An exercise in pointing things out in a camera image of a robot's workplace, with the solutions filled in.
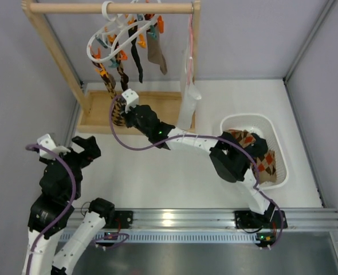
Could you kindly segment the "tan brown argyle sock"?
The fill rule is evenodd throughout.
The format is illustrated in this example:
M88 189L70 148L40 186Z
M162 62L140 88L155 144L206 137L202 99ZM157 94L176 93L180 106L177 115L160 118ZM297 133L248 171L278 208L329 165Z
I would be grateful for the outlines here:
M110 98L114 99L117 96L117 92L115 90L116 81L114 77L107 72L103 64L98 64L98 67L99 68L97 69L97 71L99 72L100 77L104 82L107 92ZM112 122L114 125L122 127L122 126L125 126L125 120L121 116L120 112L121 112L121 103L118 100L116 100L114 102L113 110L112 110Z

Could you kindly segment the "white plastic clip hanger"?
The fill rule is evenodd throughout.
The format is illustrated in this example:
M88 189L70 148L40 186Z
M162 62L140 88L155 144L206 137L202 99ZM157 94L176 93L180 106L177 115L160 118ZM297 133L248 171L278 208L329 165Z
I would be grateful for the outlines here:
M146 36L159 39L163 33L164 22L159 14L111 14L108 5L113 1L105 1L101 11L107 23L89 39L87 56L95 63L104 63L121 54L128 45L137 45L148 49Z

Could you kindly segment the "black sock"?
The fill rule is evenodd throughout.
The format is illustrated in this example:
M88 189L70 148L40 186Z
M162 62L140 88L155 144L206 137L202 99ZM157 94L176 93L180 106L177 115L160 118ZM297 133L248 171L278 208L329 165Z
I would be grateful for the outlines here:
M130 28L128 30L129 37L132 37L136 32L137 32L137 26ZM137 71L138 71L138 75L139 75L139 82L142 83L143 82L143 68L142 68L141 60L140 60L140 57L139 57L139 54L138 54L138 51L137 51L136 40L137 40L137 38L134 38L131 41L131 54L132 54L133 60L135 62L135 65L137 67Z

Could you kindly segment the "orange brown argyle sock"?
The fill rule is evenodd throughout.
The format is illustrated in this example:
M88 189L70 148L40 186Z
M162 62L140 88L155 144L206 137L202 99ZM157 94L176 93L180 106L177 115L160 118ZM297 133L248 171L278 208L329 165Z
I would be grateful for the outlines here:
M115 55L114 61L117 64L116 69L117 69L117 72L118 72L118 74L120 76L120 84L121 84L122 91L126 91L128 89L129 77L124 72L121 51L119 51Z

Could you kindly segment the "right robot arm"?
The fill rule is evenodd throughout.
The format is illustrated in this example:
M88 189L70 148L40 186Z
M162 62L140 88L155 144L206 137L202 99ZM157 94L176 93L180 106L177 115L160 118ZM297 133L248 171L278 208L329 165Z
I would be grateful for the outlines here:
M151 143L165 150L194 152L208 157L217 175L238 187L248 210L236 211L237 228L284 229L284 212L262 190L259 161L269 152L266 140L252 135L249 145L242 145L229 132L220 136L195 135L159 120L148 105L125 106L121 111L128 128L134 127Z

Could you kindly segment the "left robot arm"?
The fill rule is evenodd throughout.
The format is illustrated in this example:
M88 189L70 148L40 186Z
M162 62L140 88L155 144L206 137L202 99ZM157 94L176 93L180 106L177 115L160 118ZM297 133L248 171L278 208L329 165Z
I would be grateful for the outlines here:
M115 216L113 203L103 198L94 199L78 229L56 252L74 212L72 203L81 196L82 169L101 156L94 136L87 139L75 136L72 142L82 151L57 145L49 134L26 146L28 151L39 154L39 161L46 167L40 179L41 195L30 208L22 274L72 274L93 237L110 225Z

